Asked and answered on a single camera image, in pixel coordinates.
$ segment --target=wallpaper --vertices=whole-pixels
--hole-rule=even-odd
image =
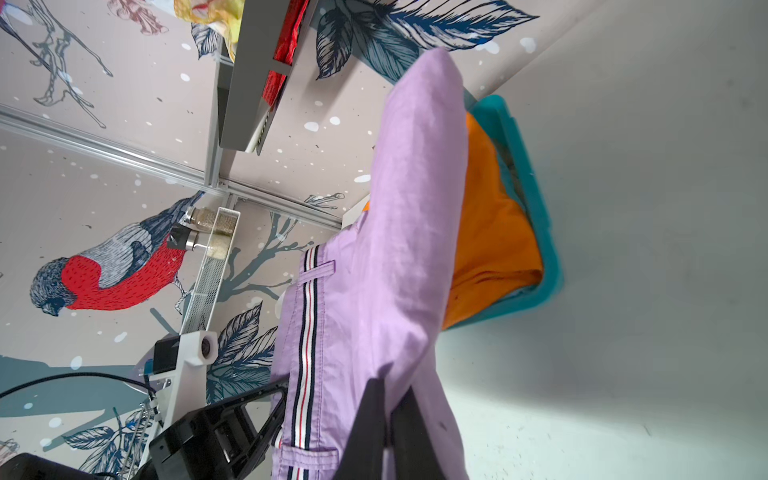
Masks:
[[[15,1],[0,20],[0,103],[204,168],[212,28],[170,0]],[[386,95],[421,52],[449,50],[472,101],[602,2],[320,0],[262,154],[238,152],[221,174],[341,217],[369,193]]]
[[[203,170],[215,64],[190,24],[138,0],[14,0],[0,103]]]
[[[602,0],[321,0],[260,156],[230,178],[343,215],[369,193],[386,101],[430,48],[450,50],[474,99],[498,86]]]
[[[202,260],[164,246],[170,225],[187,205],[223,198],[5,131],[0,162],[0,390],[73,371],[138,378],[154,343],[179,330]],[[211,402],[268,380],[280,294],[302,249],[332,235],[249,202],[237,209],[213,324],[223,355],[209,370]],[[247,362],[224,354],[235,336],[253,347]],[[0,462],[33,452],[117,473],[145,441],[145,399],[106,379],[17,392],[0,401]]]

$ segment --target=red cloth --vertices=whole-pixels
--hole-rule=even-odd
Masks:
[[[310,3],[310,0],[291,0],[290,5],[288,5],[288,13],[286,13],[286,19],[283,22],[283,29],[280,31],[277,48],[275,48],[275,56],[273,57],[275,60],[293,65],[293,53],[296,50],[296,45],[299,43],[299,27],[301,26],[308,3]],[[261,96],[270,104],[271,108],[274,108],[277,95],[280,93],[280,89],[283,88],[285,80],[285,75],[270,71]]]

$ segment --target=branch illustration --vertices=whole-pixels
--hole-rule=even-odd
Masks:
[[[290,234],[291,230],[299,223],[294,218],[287,217],[285,220],[281,220],[280,214],[270,212],[270,235],[264,242],[264,248],[256,255],[256,258],[250,261],[239,273],[235,273],[235,258],[240,253],[240,249],[235,247],[230,253],[229,273],[227,277],[221,283],[221,289],[219,290],[219,302],[226,302],[228,299],[243,292],[259,291],[263,292],[270,297],[277,300],[279,296],[272,291],[272,288],[286,285],[291,280],[286,280],[276,285],[259,285],[255,283],[247,283],[250,278],[256,273],[256,271],[268,260],[273,259],[280,252],[291,252],[295,250],[305,250],[307,247],[314,245],[313,241],[310,241],[304,245],[299,245],[298,242],[292,242],[285,244],[285,240]]]
[[[277,299],[280,298],[280,295],[274,293],[272,291],[272,289],[273,288],[277,288],[278,286],[287,285],[288,283],[291,283],[291,281],[292,281],[292,279],[288,279],[288,280],[286,280],[284,282],[280,282],[280,283],[278,283],[276,285],[256,285],[255,283],[248,283],[243,288],[238,288],[238,289],[232,290],[232,295],[239,295],[239,294],[244,293],[244,292],[257,291],[257,292],[266,293],[267,295],[271,296],[274,300],[277,300]]]
[[[93,58],[95,58],[106,75],[114,77],[112,72],[110,72],[107,66],[104,65],[101,57],[99,57],[94,51],[88,48],[88,46],[77,35],[63,26],[60,21],[57,20],[55,16],[53,16],[43,0],[29,0],[29,10],[24,10],[24,12],[33,17],[37,23],[43,25],[48,32],[44,41],[32,42],[36,48],[40,49],[40,55],[38,55],[37,59],[31,60],[30,63],[36,67],[46,67],[50,71],[51,75],[50,80],[48,81],[48,89],[46,89],[42,97],[35,98],[35,101],[40,105],[44,105],[45,107],[51,107],[52,105],[63,101],[67,94],[69,94],[74,99],[74,101],[80,105],[80,108],[82,108],[85,113],[93,118],[99,127],[106,128],[107,125],[102,123],[90,110],[94,107],[94,105],[91,102],[85,100],[81,96],[82,91],[72,85],[72,77],[67,73],[65,52],[74,40]],[[65,88],[60,95],[56,92],[56,86],[59,80],[61,80],[65,85]]]

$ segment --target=white wall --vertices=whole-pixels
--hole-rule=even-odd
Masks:
[[[610,0],[496,93],[565,273],[450,331],[473,478],[765,478],[768,2]]]

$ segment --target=black cable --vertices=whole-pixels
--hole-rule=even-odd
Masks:
[[[49,382],[51,380],[68,379],[68,378],[74,377],[74,376],[97,376],[97,377],[101,377],[102,379],[119,380],[121,382],[130,383],[131,385],[140,386],[141,388],[147,390],[147,394],[157,393],[149,385],[145,385],[143,382],[139,382],[137,380],[127,379],[127,378],[125,378],[123,376],[117,376],[117,375],[112,375],[110,373],[101,373],[101,372],[70,372],[70,373],[62,373],[61,375],[46,376],[46,377],[43,377],[41,379],[32,380],[31,382],[22,383],[21,385],[17,385],[15,387],[13,387],[12,389],[8,389],[8,390],[5,390],[3,393],[0,393],[0,399],[3,398],[3,397],[11,395],[13,392],[17,392],[17,391],[19,391],[21,389],[25,389],[28,386],[37,385],[37,384],[43,383],[43,382]]]
[[[149,375],[144,376],[144,388],[147,390],[147,396],[149,396],[149,400],[154,400],[154,394],[153,394],[154,390],[149,384]]]

